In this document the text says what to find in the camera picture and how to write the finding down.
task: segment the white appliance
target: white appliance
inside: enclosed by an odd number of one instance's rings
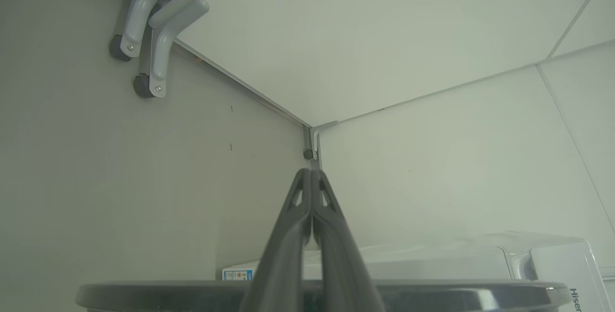
[[[586,240],[508,231],[431,244],[360,249],[373,279],[529,279],[565,283],[573,302],[561,312],[611,312]],[[320,251],[306,251],[303,278],[321,279]],[[231,266],[224,280],[250,280],[257,262]]]

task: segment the caster wheel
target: caster wheel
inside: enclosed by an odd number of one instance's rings
[[[310,149],[306,149],[303,152],[303,158],[305,158],[305,159],[312,159],[312,158],[314,158],[314,152],[312,152],[312,150],[310,150]]]
[[[131,60],[130,56],[126,56],[126,54],[123,53],[122,49],[119,48],[121,43],[122,43],[122,36],[120,35],[114,36],[111,39],[111,42],[109,43],[109,54],[111,55],[111,57],[115,58],[116,60],[120,60],[123,62],[129,62]]]
[[[149,91],[149,76],[141,73],[137,75],[132,82],[132,88],[135,89],[135,93],[141,98],[153,98],[154,95]]]

